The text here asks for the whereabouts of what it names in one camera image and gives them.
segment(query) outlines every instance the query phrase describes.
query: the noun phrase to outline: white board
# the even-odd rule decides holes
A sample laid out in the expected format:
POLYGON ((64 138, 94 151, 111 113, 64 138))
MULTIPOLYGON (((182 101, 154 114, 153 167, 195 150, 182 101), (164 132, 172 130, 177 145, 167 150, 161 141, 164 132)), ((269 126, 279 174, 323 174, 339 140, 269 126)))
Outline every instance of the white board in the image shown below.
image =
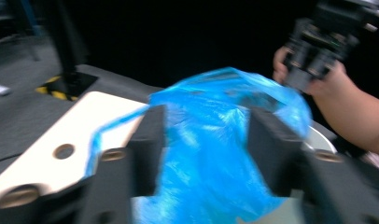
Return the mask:
MULTIPOLYGON (((93 133, 142 106, 97 91, 87 93, 0 174, 0 197, 24 184, 35 184, 42 194, 50 194, 77 183, 85 173, 93 133), (55 158, 55 150, 65 144, 74 146, 74 153, 65 160, 55 158)), ((102 149, 126 146, 140 120, 104 134, 102 149)))

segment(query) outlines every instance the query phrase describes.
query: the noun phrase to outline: black and yellow striped tape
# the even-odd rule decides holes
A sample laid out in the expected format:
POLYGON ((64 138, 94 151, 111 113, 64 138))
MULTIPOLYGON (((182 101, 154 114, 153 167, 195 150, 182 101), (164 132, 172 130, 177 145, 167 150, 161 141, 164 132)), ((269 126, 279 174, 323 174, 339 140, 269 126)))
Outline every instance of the black and yellow striped tape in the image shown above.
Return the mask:
POLYGON ((55 88, 51 88, 54 82, 60 81, 61 76, 56 76, 50 78, 48 81, 45 82, 44 85, 38 87, 35 89, 35 91, 42 93, 42 94, 49 94, 55 98, 61 99, 61 100, 68 100, 68 101, 75 101, 78 99, 76 96, 72 96, 70 94, 67 94, 62 91, 56 91, 55 88))

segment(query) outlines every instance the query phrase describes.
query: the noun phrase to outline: floor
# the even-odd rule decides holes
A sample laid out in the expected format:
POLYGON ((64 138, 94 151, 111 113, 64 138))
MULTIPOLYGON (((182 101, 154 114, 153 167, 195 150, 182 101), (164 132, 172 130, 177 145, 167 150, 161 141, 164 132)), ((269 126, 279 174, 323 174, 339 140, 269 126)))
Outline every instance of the floor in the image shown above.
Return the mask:
MULTIPOLYGON (((149 94, 160 89, 85 64, 77 70, 99 77, 87 91, 146 102, 149 94)), ((0 84, 12 90, 0 97, 0 174, 74 104, 35 91, 60 71, 46 35, 0 43, 0 84), (33 46, 38 61, 29 46, 33 46)))

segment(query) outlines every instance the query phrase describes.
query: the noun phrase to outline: blue plastic bag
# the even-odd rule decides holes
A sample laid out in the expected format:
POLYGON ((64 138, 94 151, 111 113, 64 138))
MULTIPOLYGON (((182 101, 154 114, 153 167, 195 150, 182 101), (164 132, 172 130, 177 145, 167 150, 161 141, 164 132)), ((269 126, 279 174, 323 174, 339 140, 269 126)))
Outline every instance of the blue plastic bag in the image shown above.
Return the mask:
MULTIPOLYGON (((272 212, 284 198, 264 185, 246 151, 247 106, 261 106, 306 138, 311 113, 302 96, 257 74, 224 68, 184 79, 150 96, 166 105, 166 149, 155 196, 134 200, 135 223, 236 223, 272 212)), ((102 127, 100 134, 142 112, 102 127)))

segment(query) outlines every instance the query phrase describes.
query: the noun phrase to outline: human hand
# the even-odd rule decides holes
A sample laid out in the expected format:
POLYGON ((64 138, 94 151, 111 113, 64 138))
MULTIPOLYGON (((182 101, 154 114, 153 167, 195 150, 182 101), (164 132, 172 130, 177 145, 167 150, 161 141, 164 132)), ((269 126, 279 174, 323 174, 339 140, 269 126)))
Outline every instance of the human hand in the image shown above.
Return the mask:
MULTIPOLYGON (((287 53, 290 49, 282 47, 274 54, 274 75, 273 78, 276 82, 283 84, 287 75, 288 69, 283 64, 287 53)), ((322 79, 314 79, 309 83, 305 93, 313 96, 322 96, 335 94, 340 89, 344 88, 346 84, 353 84, 346 74, 344 65, 338 61, 330 69, 326 76, 322 79)))

